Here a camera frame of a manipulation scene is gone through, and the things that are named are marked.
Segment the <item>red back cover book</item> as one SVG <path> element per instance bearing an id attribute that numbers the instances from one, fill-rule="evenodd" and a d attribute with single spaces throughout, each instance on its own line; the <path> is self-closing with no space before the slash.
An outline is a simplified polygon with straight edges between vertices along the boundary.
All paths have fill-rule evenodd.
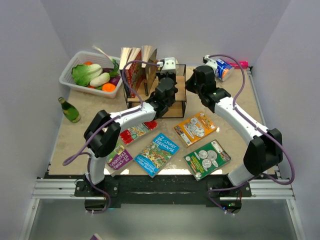
<path id="1" fill-rule="evenodd" d="M 127 62 L 141 61 L 142 60 L 142 49 L 139 47 L 133 47 Z M 125 76 L 128 84 L 135 90 L 139 88 L 139 84 L 142 80 L 142 63 L 134 62 L 128 64 L 125 68 Z"/>

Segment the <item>dark brown cover book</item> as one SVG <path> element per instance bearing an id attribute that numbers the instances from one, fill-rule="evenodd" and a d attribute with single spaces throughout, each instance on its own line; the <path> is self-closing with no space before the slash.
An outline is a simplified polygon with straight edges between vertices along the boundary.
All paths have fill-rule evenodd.
<path id="1" fill-rule="evenodd" d="M 142 61 L 148 62 L 151 64 L 157 63 L 157 48 L 154 48 L 151 45 L 144 45 L 142 47 L 143 55 L 142 55 Z M 148 96 L 151 93 L 151 87 L 152 84 L 156 78 L 156 71 L 157 68 L 155 66 L 142 63 L 142 79 L 143 79 L 143 87 L 144 87 L 144 93 L 146 96 Z"/>

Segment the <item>black floral cover book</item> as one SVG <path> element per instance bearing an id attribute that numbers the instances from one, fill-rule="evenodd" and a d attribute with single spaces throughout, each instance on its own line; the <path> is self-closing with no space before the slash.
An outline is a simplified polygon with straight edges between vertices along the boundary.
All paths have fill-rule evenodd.
<path id="1" fill-rule="evenodd" d="M 122 47 L 121 48 L 119 70 L 124 75 L 126 75 L 126 71 L 129 70 L 131 67 L 130 64 L 127 67 L 125 67 L 125 65 L 129 61 L 132 50 L 133 50 L 132 47 Z"/>

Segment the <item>blue 26-storey treehouse book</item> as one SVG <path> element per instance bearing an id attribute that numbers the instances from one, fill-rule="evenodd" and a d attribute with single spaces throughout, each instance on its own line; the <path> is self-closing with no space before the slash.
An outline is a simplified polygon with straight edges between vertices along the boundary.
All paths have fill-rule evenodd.
<path id="1" fill-rule="evenodd" d="M 140 153 L 134 161 L 151 177 L 159 171 L 179 151 L 180 147 L 163 133 L 159 133 Z"/>

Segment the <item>green back cover book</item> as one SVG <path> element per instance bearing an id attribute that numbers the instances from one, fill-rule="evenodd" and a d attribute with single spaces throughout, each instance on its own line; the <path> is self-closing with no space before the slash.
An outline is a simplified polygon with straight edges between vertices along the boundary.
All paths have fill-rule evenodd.
<path id="1" fill-rule="evenodd" d="M 232 159 L 216 139 L 183 158 L 197 181 L 220 169 Z"/>

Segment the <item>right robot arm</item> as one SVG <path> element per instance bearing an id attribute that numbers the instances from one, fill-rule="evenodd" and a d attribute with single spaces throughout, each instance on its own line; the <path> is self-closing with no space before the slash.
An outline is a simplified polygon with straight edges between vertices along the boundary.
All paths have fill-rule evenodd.
<path id="1" fill-rule="evenodd" d="M 269 130 L 234 104 L 230 93 L 217 87 L 214 70 L 210 66 L 196 67 L 185 89 L 197 94 L 201 103 L 232 126 L 247 144 L 243 163 L 227 174 L 228 181 L 222 185 L 227 196 L 235 196 L 242 183 L 282 162 L 280 131 L 276 128 Z"/>

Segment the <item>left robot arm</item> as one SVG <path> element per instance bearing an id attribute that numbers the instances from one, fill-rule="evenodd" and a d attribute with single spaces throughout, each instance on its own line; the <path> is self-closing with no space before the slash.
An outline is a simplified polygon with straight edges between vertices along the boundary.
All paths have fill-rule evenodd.
<path id="1" fill-rule="evenodd" d="M 99 111 L 85 131 L 88 161 L 86 191 L 99 196 L 104 190 L 104 168 L 107 156 L 115 149 L 120 133 L 140 123 L 161 118 L 176 102 L 176 81 L 170 77 L 159 80 L 158 86 L 141 105 L 120 112 Z"/>

